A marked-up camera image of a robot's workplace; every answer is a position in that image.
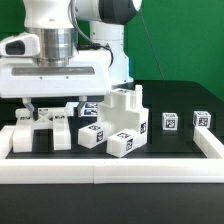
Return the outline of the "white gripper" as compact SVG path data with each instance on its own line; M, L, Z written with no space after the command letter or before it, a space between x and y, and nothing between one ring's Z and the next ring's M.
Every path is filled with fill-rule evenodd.
M0 59L0 97L23 98L22 103L33 117L30 98L79 96L77 116L87 96L105 95L111 89L106 50L80 51L65 67L41 67L33 58Z

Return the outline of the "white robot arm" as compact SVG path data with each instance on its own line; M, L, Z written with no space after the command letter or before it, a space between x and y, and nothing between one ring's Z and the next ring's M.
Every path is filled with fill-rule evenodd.
M104 96L130 82L124 25L142 0L23 0L25 31L0 41L0 97Z

